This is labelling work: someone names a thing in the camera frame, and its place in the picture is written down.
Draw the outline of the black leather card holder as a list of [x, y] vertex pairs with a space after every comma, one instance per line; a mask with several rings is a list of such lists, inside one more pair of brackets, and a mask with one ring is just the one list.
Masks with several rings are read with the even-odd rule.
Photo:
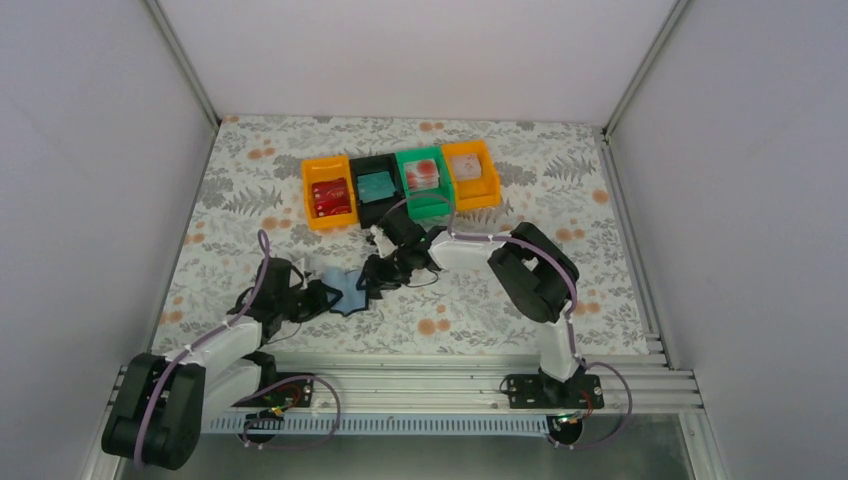
[[330, 313], [348, 317], [369, 309], [370, 297], [361, 269], [345, 271], [330, 267], [323, 273], [321, 281], [327, 288]]

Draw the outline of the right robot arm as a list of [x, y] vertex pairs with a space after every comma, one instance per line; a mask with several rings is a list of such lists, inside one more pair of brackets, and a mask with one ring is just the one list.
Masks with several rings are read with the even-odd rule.
[[357, 280], [358, 289], [378, 298], [410, 282], [414, 272], [482, 270], [492, 273], [520, 314], [537, 327], [539, 369], [511, 374], [504, 393], [515, 409], [577, 408], [585, 404], [579, 378], [585, 370], [576, 351], [570, 313], [576, 305], [579, 271], [534, 224], [494, 235], [424, 229], [401, 210], [390, 211], [373, 228], [378, 252]]

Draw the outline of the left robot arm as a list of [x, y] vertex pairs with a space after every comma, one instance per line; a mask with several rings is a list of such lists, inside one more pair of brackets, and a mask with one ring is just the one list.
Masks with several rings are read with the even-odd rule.
[[143, 466], [182, 467], [202, 430], [235, 406], [258, 408], [256, 420], [280, 420], [306, 408], [318, 378], [284, 373], [261, 348], [285, 321], [303, 324], [343, 294], [281, 258], [261, 261], [255, 284], [223, 322], [165, 355], [141, 353], [126, 368], [100, 447]]

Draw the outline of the teal cards stack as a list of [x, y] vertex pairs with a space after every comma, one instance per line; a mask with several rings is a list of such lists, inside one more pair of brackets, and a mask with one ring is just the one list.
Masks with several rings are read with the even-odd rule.
[[363, 203], [373, 203], [393, 197], [395, 183], [388, 171], [379, 171], [357, 177], [358, 199]]

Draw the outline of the red VIP cards stack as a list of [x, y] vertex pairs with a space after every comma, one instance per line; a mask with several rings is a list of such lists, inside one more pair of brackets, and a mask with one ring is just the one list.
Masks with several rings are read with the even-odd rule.
[[316, 217], [345, 215], [352, 212], [350, 190], [345, 178], [315, 182], [310, 187]]

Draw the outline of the white red-circle cards stack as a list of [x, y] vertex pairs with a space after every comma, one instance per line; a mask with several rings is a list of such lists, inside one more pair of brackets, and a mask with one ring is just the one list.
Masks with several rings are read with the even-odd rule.
[[440, 186], [440, 173], [433, 158], [406, 162], [404, 175], [410, 192], [427, 191]]

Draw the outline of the white cards in orange bin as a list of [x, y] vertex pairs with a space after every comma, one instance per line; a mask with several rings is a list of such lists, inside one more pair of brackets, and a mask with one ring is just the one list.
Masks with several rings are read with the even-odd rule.
[[482, 164], [476, 154], [468, 153], [451, 156], [449, 158], [449, 164], [453, 177], [457, 182], [472, 181], [482, 176]]

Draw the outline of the black bin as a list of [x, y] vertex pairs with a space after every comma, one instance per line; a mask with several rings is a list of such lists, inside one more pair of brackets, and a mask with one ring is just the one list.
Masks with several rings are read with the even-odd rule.
[[405, 197], [396, 155], [353, 158], [349, 167], [360, 227], [368, 229]]

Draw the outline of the green bin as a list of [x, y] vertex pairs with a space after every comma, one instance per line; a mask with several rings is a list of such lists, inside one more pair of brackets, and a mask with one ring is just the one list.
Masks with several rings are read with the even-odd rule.
[[422, 220], [448, 215], [454, 190], [441, 148], [405, 150], [397, 152], [395, 157], [409, 216]]

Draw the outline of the near orange bin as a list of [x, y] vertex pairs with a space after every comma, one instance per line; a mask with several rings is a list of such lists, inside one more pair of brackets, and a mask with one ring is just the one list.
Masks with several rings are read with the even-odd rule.
[[347, 227], [358, 222], [348, 156], [303, 160], [301, 175], [311, 230]]

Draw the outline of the orange bin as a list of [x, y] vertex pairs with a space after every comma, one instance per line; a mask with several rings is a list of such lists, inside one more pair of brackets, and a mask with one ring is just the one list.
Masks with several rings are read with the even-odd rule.
[[501, 181], [482, 139], [443, 144], [445, 159], [459, 211], [496, 207], [501, 203]]
[[347, 227], [358, 222], [348, 156], [303, 160], [301, 175], [311, 230]]

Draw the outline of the far orange bin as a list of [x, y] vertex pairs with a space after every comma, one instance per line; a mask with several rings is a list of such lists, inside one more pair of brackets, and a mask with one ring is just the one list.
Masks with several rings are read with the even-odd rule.
[[443, 144], [445, 159], [459, 211], [496, 207], [501, 203], [501, 181], [482, 139]]

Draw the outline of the floral table mat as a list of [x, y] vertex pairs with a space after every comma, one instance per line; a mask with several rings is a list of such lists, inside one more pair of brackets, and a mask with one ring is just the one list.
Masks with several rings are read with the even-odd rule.
[[[643, 355], [645, 330], [619, 238], [592, 128], [578, 123], [307, 116], [223, 120], [184, 238], [152, 348], [185, 345], [226, 318], [254, 280], [256, 233], [274, 255], [345, 271], [371, 253], [358, 226], [310, 229], [302, 197], [305, 159], [351, 158], [483, 140], [501, 179], [501, 201], [460, 214], [467, 232], [536, 224], [577, 265], [573, 313], [585, 355]], [[368, 310], [285, 324], [273, 343], [287, 352], [532, 354], [536, 327], [484, 271], [426, 274]]]

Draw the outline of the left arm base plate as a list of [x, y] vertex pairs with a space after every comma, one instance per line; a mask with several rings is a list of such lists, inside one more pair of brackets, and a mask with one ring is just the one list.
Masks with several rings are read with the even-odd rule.
[[240, 398], [227, 408], [306, 408], [312, 403], [314, 388], [312, 374], [279, 372], [273, 381], [261, 380], [254, 396]]

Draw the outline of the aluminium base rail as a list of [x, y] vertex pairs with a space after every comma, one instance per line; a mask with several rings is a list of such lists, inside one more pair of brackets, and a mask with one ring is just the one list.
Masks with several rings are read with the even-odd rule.
[[[286, 372], [315, 374], [338, 392], [346, 413], [502, 413], [511, 373], [535, 373], [535, 355], [319, 354], [278, 351]], [[692, 413], [703, 409], [691, 371], [671, 370], [660, 354], [595, 356], [602, 414]]]

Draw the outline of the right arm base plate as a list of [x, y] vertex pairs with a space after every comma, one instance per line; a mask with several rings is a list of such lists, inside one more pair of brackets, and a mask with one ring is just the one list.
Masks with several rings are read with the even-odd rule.
[[499, 387], [511, 409], [601, 409], [605, 406], [600, 378], [577, 372], [564, 382], [536, 374], [507, 375]]

